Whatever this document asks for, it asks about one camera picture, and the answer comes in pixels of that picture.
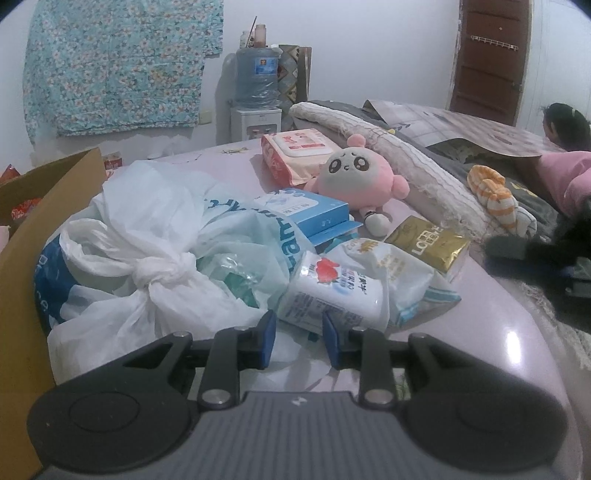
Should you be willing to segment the white knitted blanket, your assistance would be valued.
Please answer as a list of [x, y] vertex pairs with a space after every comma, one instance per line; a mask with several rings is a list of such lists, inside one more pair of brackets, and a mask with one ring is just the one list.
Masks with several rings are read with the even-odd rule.
[[307, 121], [345, 140], [359, 133], [368, 147], [383, 155], [394, 173], [407, 179], [407, 203], [420, 215], [481, 243], [501, 231], [500, 224], [460, 180], [431, 157], [396, 135], [351, 113], [311, 102], [290, 108], [290, 117]]

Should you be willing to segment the plaid pink pillow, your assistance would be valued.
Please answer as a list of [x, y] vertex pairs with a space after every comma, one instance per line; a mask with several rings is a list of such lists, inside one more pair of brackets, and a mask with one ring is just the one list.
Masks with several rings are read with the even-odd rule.
[[386, 100], [367, 100], [363, 107], [423, 147], [461, 140], [505, 157], [563, 152], [547, 138], [529, 131], [445, 109]]

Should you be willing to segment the blue water dispenser bottle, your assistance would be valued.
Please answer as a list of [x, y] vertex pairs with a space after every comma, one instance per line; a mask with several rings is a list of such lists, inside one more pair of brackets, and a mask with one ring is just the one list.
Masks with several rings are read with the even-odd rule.
[[235, 106], [273, 109], [279, 101], [280, 52], [273, 48], [243, 48], [235, 55]]

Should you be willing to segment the pink panda plush toy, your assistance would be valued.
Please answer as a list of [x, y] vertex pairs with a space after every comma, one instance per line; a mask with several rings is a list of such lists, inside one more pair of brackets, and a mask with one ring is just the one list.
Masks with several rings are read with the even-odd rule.
[[353, 134], [346, 148], [332, 154], [304, 190], [347, 203], [361, 215], [373, 237], [385, 238], [391, 230], [391, 218], [383, 211], [384, 204], [406, 199], [410, 185], [403, 176], [394, 174], [385, 157], [367, 147], [363, 135]]

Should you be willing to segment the orange white striped sock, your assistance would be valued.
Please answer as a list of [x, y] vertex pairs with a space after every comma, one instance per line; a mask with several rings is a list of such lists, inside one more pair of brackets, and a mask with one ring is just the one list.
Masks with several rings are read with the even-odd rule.
[[536, 236], [536, 218], [519, 204], [503, 175], [488, 166], [474, 165], [467, 182], [479, 203], [505, 230], [526, 239]]

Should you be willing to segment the patterned framed board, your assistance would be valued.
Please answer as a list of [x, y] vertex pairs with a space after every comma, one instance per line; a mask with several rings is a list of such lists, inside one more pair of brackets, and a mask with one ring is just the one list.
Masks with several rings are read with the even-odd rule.
[[294, 129], [290, 108], [294, 104], [307, 102], [311, 83], [311, 47], [283, 44], [280, 48], [277, 87], [281, 110], [281, 131]]

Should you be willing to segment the pink wet wipes pack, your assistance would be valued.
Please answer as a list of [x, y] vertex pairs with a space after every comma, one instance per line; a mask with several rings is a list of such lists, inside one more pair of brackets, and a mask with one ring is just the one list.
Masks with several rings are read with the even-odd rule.
[[317, 129], [266, 134], [260, 143], [263, 160], [280, 188], [304, 186], [339, 151], [339, 146]]

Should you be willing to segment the brown cardboard box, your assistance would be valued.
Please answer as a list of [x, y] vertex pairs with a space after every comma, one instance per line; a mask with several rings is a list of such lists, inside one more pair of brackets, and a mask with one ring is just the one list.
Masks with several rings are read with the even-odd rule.
[[106, 180], [95, 148], [35, 168], [1, 186], [1, 477], [28, 479], [41, 467], [27, 433], [34, 402], [54, 386], [35, 305], [33, 277], [48, 238], [85, 208]]

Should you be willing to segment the person with black hair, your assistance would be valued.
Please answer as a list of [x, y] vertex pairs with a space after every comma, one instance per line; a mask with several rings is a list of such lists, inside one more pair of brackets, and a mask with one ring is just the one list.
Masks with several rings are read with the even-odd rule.
[[577, 109], [564, 103], [553, 103], [543, 111], [546, 137], [565, 151], [590, 150], [590, 123]]

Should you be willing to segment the gold foil packet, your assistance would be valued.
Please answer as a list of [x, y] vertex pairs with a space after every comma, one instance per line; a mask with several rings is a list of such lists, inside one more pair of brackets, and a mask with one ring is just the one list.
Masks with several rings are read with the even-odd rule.
[[469, 238], [428, 220], [409, 216], [385, 240], [439, 271], [452, 282], [469, 254]]

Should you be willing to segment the brown wooden door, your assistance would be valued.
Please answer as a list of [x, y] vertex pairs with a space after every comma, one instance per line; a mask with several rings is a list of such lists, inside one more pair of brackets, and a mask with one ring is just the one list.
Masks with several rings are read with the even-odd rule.
[[516, 124], [530, 23], [528, 1], [467, 0], [460, 3], [452, 111], [506, 125]]

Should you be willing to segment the white cotton pad bag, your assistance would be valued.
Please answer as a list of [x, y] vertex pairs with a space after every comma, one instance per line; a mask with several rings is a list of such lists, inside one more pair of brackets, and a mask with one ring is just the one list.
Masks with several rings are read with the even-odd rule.
[[462, 300], [439, 271], [392, 244], [356, 238], [335, 246], [325, 256], [383, 281], [390, 325], [398, 329], [441, 316]]

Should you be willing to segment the white knotted plastic bag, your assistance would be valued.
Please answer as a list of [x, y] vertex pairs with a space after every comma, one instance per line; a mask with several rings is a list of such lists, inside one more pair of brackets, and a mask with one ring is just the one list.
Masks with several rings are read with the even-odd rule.
[[209, 339], [279, 306], [311, 242], [203, 172], [136, 162], [49, 238], [34, 271], [63, 383], [166, 335]]

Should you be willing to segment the blue tissue box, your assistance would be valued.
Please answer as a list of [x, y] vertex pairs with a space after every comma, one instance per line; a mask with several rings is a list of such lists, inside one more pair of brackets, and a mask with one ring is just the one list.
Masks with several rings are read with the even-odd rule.
[[315, 247], [353, 233], [362, 226], [349, 213], [348, 203], [301, 189], [266, 193], [254, 203], [293, 220]]

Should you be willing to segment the teal floral hanging cloth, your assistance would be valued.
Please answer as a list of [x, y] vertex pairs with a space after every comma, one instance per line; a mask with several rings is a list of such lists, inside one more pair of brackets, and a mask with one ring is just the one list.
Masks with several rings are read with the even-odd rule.
[[40, 1], [23, 71], [32, 142], [197, 125], [221, 1]]

